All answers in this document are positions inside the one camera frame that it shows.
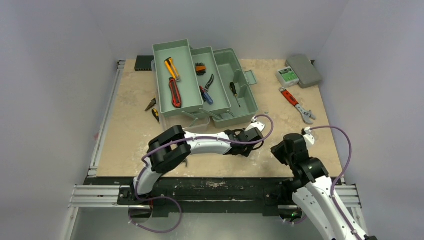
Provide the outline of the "black yellow stubby screwdriver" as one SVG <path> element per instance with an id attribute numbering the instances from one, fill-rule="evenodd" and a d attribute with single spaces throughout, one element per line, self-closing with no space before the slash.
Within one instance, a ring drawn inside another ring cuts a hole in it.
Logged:
<path id="1" fill-rule="evenodd" d="M 234 82 L 230 82 L 229 87 L 230 87 L 230 90 L 231 90 L 233 96 L 236 99 L 238 106 L 241 108 L 241 104 L 240 104 L 239 99 L 238 99 L 238 93 L 237 93 L 236 86 L 235 86 Z"/>

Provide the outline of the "yellow handled pliers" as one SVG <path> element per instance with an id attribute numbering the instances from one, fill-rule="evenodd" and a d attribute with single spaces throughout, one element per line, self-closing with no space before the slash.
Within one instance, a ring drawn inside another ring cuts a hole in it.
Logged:
<path id="1" fill-rule="evenodd" d="M 165 66 L 167 67 L 169 73 L 171 74 L 171 76 L 177 81 L 179 82 L 181 80 L 181 76 L 179 74 L 179 72 L 177 71 L 177 68 L 175 67 L 174 63 L 173 63 L 173 58 L 172 57 L 168 57 L 165 61 L 164 61 Z"/>

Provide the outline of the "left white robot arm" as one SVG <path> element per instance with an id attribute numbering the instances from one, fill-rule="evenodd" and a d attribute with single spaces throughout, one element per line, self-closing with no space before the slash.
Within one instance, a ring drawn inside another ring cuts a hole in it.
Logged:
<path id="1" fill-rule="evenodd" d="M 189 155 L 248 157 L 255 145 L 264 141 L 262 132 L 265 128 L 261 122 L 251 123 L 246 129 L 215 134 L 184 131 L 180 125 L 169 128 L 149 142 L 147 154 L 141 160 L 144 167 L 133 179 L 130 199 L 138 205 L 146 203 L 159 178 L 178 167 Z"/>

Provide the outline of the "orange hex key set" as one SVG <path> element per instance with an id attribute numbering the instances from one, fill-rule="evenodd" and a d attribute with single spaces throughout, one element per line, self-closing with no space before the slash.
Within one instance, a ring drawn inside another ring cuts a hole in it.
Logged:
<path id="1" fill-rule="evenodd" d="M 195 73 L 197 76 L 203 76 L 207 72 L 206 65 L 202 62 L 195 64 Z"/>

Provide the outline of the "blue red screwdriver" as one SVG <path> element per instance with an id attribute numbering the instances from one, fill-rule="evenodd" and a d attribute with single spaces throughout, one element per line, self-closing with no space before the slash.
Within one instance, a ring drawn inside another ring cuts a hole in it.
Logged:
<path id="1" fill-rule="evenodd" d="M 201 96 L 202 96 L 203 100 L 206 103 L 208 103 L 209 105 L 213 105 L 214 101 L 213 101 L 212 97 L 209 95 L 209 93 L 202 86 L 200 86 L 199 89 L 200 89 Z"/>

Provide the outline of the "black pruning shears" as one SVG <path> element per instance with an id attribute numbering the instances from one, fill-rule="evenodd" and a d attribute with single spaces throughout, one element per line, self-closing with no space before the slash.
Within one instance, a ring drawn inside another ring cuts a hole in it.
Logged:
<path id="1" fill-rule="evenodd" d="M 209 91 L 209 89 L 210 89 L 211 85 L 212 85 L 212 84 L 213 84 L 213 82 L 214 82 L 214 79 L 215 79 L 215 76 L 214 76 L 214 74 L 212 74 L 212 75 L 211 75 L 211 77 L 210 77 L 210 79 L 208 80 L 208 82 L 205 84 L 204 90 L 205 90 L 206 92 L 208 92 L 208 91 Z"/>

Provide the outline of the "translucent green tool box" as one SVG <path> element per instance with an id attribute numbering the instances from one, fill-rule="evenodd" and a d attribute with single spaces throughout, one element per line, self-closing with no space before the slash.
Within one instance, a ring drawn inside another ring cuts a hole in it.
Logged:
<path id="1" fill-rule="evenodd" d="M 181 125 L 204 131 L 210 123 L 227 128 L 248 122 L 259 110 L 251 86 L 232 48 L 192 48 L 188 39 L 152 46 L 156 99 L 164 130 Z"/>

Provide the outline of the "red black utility knife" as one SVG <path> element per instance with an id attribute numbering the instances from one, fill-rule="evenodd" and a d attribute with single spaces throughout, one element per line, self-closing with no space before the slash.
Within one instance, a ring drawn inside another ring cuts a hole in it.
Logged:
<path id="1" fill-rule="evenodd" d="M 177 81 L 173 78 L 170 77 L 169 81 L 168 81 L 168 85 L 171 91 L 171 103 L 172 105 L 179 109 L 182 107 L 182 99 L 181 99 L 181 95 L 179 92 L 179 88 L 177 85 Z"/>

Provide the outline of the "black handled screwdriver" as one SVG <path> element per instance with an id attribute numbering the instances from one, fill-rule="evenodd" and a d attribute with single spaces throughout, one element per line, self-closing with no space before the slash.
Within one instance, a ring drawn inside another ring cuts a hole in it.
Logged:
<path id="1" fill-rule="evenodd" d="M 159 124 L 160 123 L 160 117 L 159 117 L 158 110 L 156 108 L 153 108 L 151 110 L 151 113 L 152 113 L 153 117 L 155 118 L 155 120 L 157 121 L 157 123 Z"/>

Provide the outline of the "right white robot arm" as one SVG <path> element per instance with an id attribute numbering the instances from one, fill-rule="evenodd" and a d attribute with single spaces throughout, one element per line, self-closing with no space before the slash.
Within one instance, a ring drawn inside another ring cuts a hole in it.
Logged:
<path id="1" fill-rule="evenodd" d="M 320 159 L 311 157 L 305 137 L 290 133 L 271 153 L 289 166 L 293 181 L 281 189 L 288 204 L 295 203 L 310 219 L 325 240 L 375 240 L 349 213 L 335 190 L 333 181 Z"/>

